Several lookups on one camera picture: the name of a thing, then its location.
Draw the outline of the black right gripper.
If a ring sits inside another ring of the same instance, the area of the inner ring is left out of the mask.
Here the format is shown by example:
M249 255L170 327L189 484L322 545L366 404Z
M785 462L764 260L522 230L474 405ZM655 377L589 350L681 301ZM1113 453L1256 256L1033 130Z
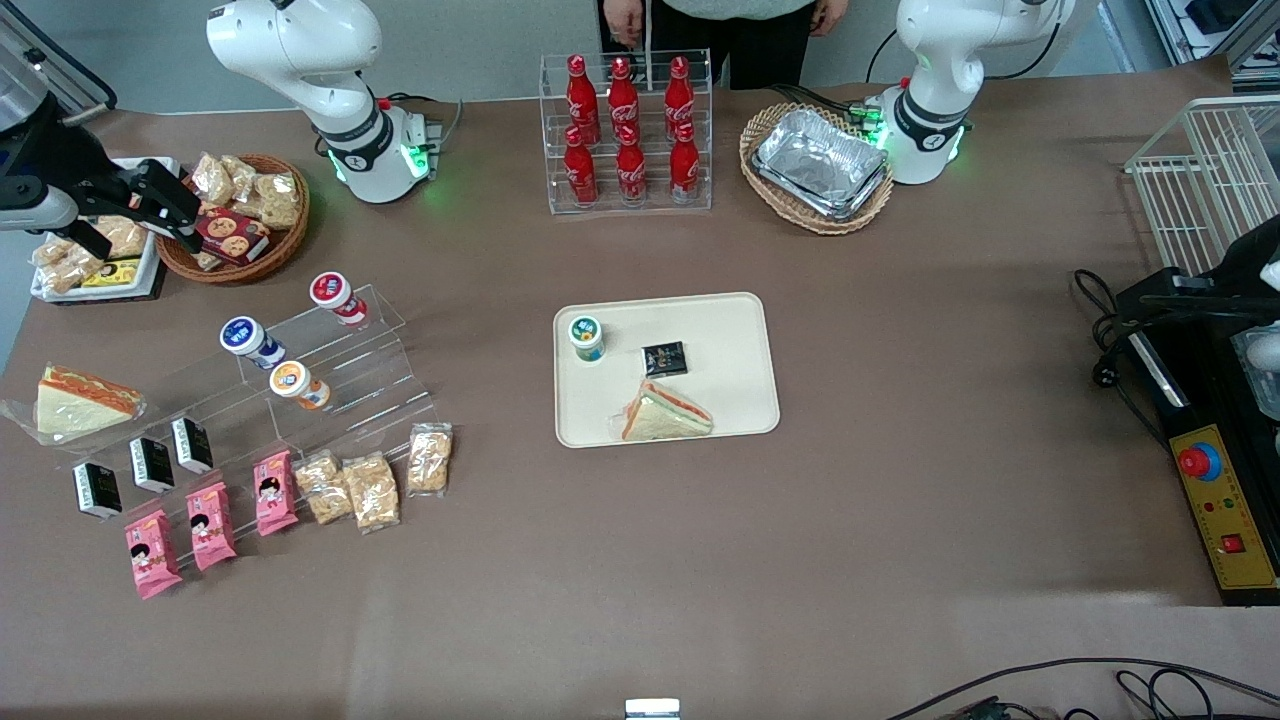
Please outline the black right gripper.
M187 252L204 249L197 231L201 201L183 181L154 158L124 167L111 161L95 135L69 127L52 94L35 111L1 133L4 208L36 208L51 188L78 208L118 208L122 214L179 242ZM99 260L113 245L96 227L99 213L77 214L60 237Z

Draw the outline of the person right hand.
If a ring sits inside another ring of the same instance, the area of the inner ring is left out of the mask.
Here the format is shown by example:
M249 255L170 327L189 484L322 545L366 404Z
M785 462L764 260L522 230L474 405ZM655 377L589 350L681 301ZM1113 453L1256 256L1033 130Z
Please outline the person right hand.
M646 8L643 0L604 0L602 18L611 41L625 47L643 44Z

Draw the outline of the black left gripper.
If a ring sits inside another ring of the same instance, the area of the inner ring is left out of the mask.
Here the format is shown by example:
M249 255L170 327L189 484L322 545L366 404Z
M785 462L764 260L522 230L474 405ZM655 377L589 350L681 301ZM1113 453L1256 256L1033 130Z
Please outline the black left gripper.
M1142 322L1169 318L1216 316L1251 324L1274 324L1279 319L1277 291L1262 277L1277 260L1279 215L1244 233L1228 247L1213 269L1213 288L1226 296L1203 293L1144 293L1139 305Z

